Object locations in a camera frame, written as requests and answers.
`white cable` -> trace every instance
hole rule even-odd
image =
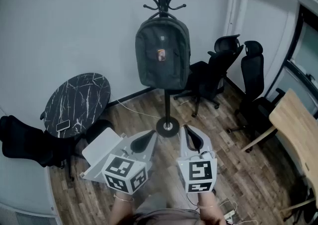
[[[221,206],[221,205],[224,205],[226,202],[234,202],[234,203],[236,204],[236,207],[235,207],[234,212],[237,210],[238,204],[237,204],[234,200],[226,200],[226,201],[224,201],[222,204],[220,204],[220,206]]]
[[[240,225],[240,224],[243,224],[243,223],[250,223],[250,222],[256,222],[256,225],[258,225],[258,221],[257,220],[245,221],[245,222],[241,222],[241,223],[234,224],[234,225]]]
[[[135,112],[135,113],[137,113],[137,114],[141,114],[141,115],[150,116],[150,117],[154,117],[154,118],[160,119],[160,117],[158,117],[158,116],[151,116],[151,115],[147,115],[147,114],[144,114],[144,113],[140,113],[140,112],[134,111],[134,110],[132,110],[132,109],[126,107],[126,106],[125,106],[123,103],[121,103],[119,100],[116,100],[116,101],[118,101],[119,104],[122,105],[124,108],[127,108],[128,110],[130,110],[130,111],[132,111],[132,112]]]

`wooden floor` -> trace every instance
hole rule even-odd
[[[234,111],[239,107],[241,97],[229,85],[218,95],[221,106],[214,109],[212,103],[203,101],[197,118],[192,118],[192,101],[171,99],[171,114],[180,125],[189,124],[206,133],[212,142],[218,159],[218,178],[215,185],[219,203],[234,200],[238,207],[234,222],[257,220],[258,224],[282,224],[279,209],[290,205],[290,193],[295,187],[297,173],[290,158],[277,139],[256,145],[251,153],[240,152],[249,143],[244,132],[226,133],[226,128],[238,125]],[[130,109],[162,117],[164,97],[162,90],[155,90],[125,103]],[[156,118],[140,115],[116,105],[106,111],[117,134],[132,136],[144,130],[156,129]],[[82,140],[77,146],[80,152],[85,145]],[[135,196],[136,206],[149,195],[161,192],[174,208],[195,209],[186,198],[177,175],[175,160],[179,156],[179,139],[175,136],[165,139],[159,136],[153,159],[153,173],[150,180]],[[80,178],[79,174],[89,168],[88,163],[73,157],[72,170],[75,181],[71,182],[66,170],[52,167],[51,182],[58,211],[64,225],[105,225],[113,203],[113,193],[105,184]],[[189,195],[197,203],[194,194]],[[235,204],[221,206],[224,213],[235,208]],[[292,224],[293,218],[285,224]]]

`round table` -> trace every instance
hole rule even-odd
[[[46,130],[57,138],[70,138],[85,132],[106,108],[110,97],[108,80],[97,73],[85,73],[62,84],[49,99],[43,112]],[[70,121],[70,127],[57,132],[56,125]]]

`white wall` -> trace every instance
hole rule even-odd
[[[264,95],[274,81],[288,52],[302,3],[317,11],[317,0],[248,0],[243,30],[239,38],[243,43],[256,40],[264,52]],[[246,54],[243,51],[228,71],[228,77],[243,91],[240,61]]]
[[[116,99],[144,89],[135,35],[154,12],[151,0],[0,0],[0,104],[7,114],[43,128],[46,102],[67,79],[107,77]],[[190,30],[191,62],[208,60],[222,35],[227,0],[173,0]]]
[[[0,118],[4,116],[0,109]],[[42,215],[55,215],[47,173],[38,163],[9,159],[0,151],[0,203]]]

